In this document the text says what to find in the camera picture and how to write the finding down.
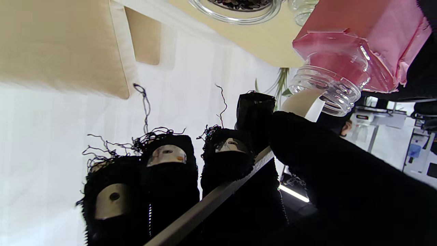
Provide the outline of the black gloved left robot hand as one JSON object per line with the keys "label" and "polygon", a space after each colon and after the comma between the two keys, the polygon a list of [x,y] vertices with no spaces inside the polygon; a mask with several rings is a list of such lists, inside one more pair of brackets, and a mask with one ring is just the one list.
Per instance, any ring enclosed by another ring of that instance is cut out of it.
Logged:
{"label": "black gloved left robot hand", "polygon": [[437,2],[417,0],[417,4],[427,18],[432,34],[425,42],[408,68],[405,86],[398,91],[387,93],[362,92],[362,96],[372,96],[393,102],[416,102],[436,99],[437,96]]}

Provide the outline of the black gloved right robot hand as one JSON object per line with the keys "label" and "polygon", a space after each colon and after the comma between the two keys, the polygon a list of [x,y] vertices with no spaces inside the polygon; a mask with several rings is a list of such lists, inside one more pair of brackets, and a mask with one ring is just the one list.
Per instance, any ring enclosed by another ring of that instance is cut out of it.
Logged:
{"label": "black gloved right robot hand", "polygon": [[[201,188],[206,197],[241,180],[271,147],[304,182],[315,212],[289,221],[270,160],[181,246],[435,246],[436,189],[401,173],[320,123],[274,111],[266,94],[242,94],[236,129],[207,127]],[[78,201],[87,246],[142,246],[200,201],[188,135],[156,128],[135,139],[137,155],[92,159]]]}

